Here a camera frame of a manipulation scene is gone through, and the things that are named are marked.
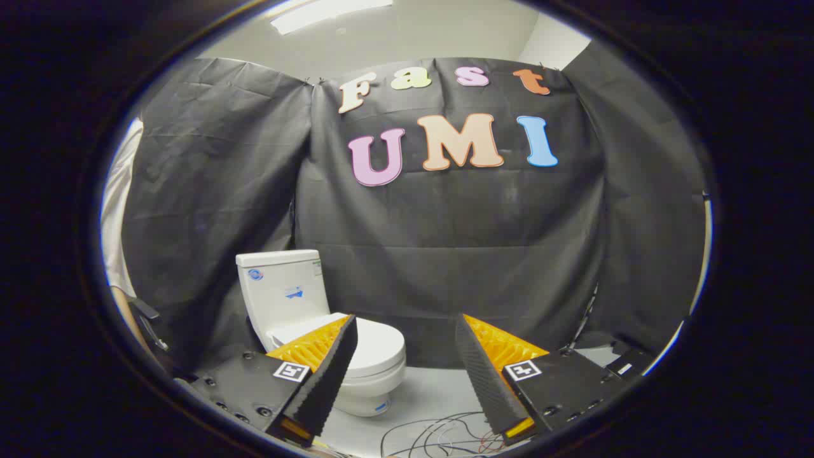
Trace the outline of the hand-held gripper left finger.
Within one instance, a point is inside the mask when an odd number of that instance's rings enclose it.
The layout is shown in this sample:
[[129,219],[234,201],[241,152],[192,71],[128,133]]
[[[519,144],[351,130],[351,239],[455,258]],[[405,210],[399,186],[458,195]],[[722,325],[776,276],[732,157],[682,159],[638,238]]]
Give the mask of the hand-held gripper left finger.
[[357,343],[357,318],[343,316],[271,352],[242,352],[190,388],[242,426],[310,447],[322,434]]

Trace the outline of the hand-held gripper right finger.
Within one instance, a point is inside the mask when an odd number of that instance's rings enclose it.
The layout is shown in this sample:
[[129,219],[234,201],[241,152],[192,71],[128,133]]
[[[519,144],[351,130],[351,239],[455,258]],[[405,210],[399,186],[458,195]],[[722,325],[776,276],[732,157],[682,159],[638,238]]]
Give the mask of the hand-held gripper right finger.
[[460,314],[460,360],[486,421],[507,445],[551,434],[617,397],[623,379],[573,350],[544,350]]

